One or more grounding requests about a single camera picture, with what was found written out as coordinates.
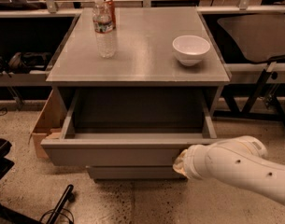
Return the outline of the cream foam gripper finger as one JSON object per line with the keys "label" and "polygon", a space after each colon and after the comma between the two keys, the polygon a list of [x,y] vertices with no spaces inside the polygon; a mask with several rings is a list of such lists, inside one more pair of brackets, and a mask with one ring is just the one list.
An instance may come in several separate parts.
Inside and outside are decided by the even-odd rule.
{"label": "cream foam gripper finger", "polygon": [[185,161],[186,161],[187,150],[184,149],[174,160],[173,170],[181,175],[186,175],[185,172]]}

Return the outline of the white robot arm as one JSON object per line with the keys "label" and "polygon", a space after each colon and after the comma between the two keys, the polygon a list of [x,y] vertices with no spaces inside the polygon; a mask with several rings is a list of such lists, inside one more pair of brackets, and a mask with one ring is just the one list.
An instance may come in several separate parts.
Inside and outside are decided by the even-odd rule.
{"label": "white robot arm", "polygon": [[252,136],[192,145],[175,159],[173,169],[189,179],[215,178],[285,205],[285,165],[268,161],[264,144]]}

